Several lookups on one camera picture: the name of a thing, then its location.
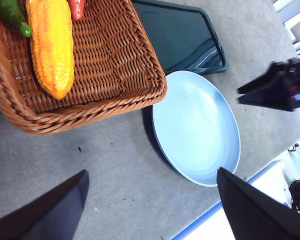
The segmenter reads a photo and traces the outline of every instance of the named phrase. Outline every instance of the white floor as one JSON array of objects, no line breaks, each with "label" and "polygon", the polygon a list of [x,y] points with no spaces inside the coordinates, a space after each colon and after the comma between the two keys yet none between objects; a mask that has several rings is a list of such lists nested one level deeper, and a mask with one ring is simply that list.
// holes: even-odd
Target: white floor
[{"label": "white floor", "polygon": [[[291,207],[289,186],[294,180],[300,179],[300,147],[296,152],[283,152],[273,161],[278,162],[254,180],[251,185],[279,203],[286,203]],[[225,212],[221,208],[183,239],[234,240],[235,237]]]}]

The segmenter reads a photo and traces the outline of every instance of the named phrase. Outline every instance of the plate rim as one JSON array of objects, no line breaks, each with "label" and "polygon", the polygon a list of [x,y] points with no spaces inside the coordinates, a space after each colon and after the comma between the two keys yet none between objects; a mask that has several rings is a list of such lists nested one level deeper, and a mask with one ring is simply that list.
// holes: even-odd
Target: plate rim
[{"label": "plate rim", "polygon": [[[205,77],[197,74],[197,73],[194,73],[194,72],[191,72],[191,71],[186,71],[186,70],[181,70],[181,71],[174,71],[170,74],[168,74],[166,76],[167,78],[167,86],[168,86],[168,90],[169,91],[169,82],[168,82],[168,77],[169,76],[172,76],[172,75],[176,75],[176,74],[180,74],[180,73],[187,73],[189,75],[196,75],[196,76],[199,76],[201,77],[203,80],[205,80],[206,82],[208,82],[208,85],[210,85],[212,88],[214,88],[220,95],[221,97],[223,98],[223,100],[225,101],[225,103],[227,104],[228,108],[230,109],[230,112],[231,112],[231,115],[234,119],[234,123],[235,123],[235,127],[236,127],[236,131],[238,133],[238,140],[239,140],[239,153],[238,153],[238,159],[236,161],[236,165],[233,169],[233,171],[231,171],[233,174],[236,172],[237,168],[238,168],[238,165],[239,165],[239,162],[240,162],[240,156],[241,156],[241,137],[240,137],[240,131],[239,131],[239,127],[238,127],[238,123],[237,123],[237,120],[236,120],[236,117],[234,115],[234,112],[232,111],[228,101],[226,100],[226,98],[222,95],[222,93],[217,89],[217,87],[215,85],[213,85],[208,79],[206,79]],[[185,177],[186,179],[190,180],[191,182],[195,183],[195,184],[198,184],[200,186],[204,186],[204,187],[217,187],[218,184],[206,184],[206,183],[202,183],[202,182],[198,182],[194,179],[192,179],[191,177],[187,176],[186,174],[184,174],[177,166],[175,166],[175,164],[168,158],[167,154],[165,153],[165,151],[163,150],[163,147],[159,141],[159,138],[158,138],[158,135],[157,135],[157,131],[156,131],[156,127],[155,127],[155,117],[154,117],[154,107],[155,105],[154,104],[152,106],[152,127],[153,127],[153,132],[154,132],[154,135],[155,135],[155,139],[156,139],[156,142],[158,143],[159,147],[160,147],[160,150],[161,152],[163,153],[165,159],[170,163],[170,165],[179,173],[181,174],[183,177]]]}]

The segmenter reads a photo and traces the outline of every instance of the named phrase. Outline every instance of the blue edge strip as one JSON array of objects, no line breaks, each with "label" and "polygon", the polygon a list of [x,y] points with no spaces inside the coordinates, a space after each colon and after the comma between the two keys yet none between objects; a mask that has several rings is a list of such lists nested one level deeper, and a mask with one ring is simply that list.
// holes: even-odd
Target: blue edge strip
[{"label": "blue edge strip", "polygon": [[[255,180],[257,180],[261,175],[263,175],[268,169],[277,164],[280,160],[275,160],[270,162],[266,167],[261,169],[258,173],[256,173],[253,177],[251,177],[247,183],[252,184]],[[222,203],[219,201],[216,205],[210,208],[207,212],[205,212],[202,216],[200,216],[197,220],[191,223],[188,227],[182,230],[177,236],[172,238],[172,240],[182,240],[189,233],[191,233],[194,229],[196,229],[199,225],[201,225],[204,221],[210,218],[214,213],[216,213],[219,209],[222,208]]]}]

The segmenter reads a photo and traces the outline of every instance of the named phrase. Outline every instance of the gray table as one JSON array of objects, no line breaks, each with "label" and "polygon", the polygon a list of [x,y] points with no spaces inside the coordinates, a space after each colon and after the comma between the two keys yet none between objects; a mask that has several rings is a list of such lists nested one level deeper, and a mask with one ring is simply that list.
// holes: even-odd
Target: gray table
[{"label": "gray table", "polygon": [[[211,18],[230,67],[207,79],[233,109],[242,144],[236,174],[250,178],[300,138],[300,109],[239,105],[236,89],[296,52],[270,0],[170,2]],[[49,136],[24,133],[0,113],[0,217],[82,169],[90,187],[76,240],[171,239],[219,201],[217,188],[196,185],[167,164],[150,108]]]}]

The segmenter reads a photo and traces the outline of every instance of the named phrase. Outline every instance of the dark green tray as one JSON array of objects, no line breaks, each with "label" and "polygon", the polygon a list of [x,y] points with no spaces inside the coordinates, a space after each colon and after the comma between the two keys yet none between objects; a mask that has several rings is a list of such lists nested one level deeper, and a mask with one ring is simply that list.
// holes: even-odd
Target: dark green tray
[{"label": "dark green tray", "polygon": [[223,72],[228,61],[214,27],[201,8],[157,0],[132,0],[166,74]]}]

